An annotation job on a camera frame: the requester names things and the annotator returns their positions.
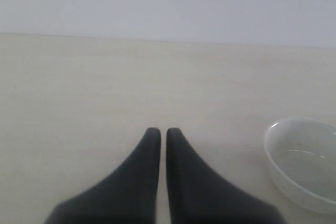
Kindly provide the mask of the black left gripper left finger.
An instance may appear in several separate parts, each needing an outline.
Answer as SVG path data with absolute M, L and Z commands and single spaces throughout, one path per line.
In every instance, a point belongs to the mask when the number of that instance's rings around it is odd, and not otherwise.
M 155 223 L 161 133 L 148 128 L 109 176 L 57 205 L 46 223 Z

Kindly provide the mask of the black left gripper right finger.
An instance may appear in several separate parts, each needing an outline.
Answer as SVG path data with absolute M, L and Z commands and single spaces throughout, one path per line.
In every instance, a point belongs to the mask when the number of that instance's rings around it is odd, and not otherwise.
M 166 183 L 171 223 L 285 223 L 273 205 L 222 178 L 179 128 L 166 134 Z

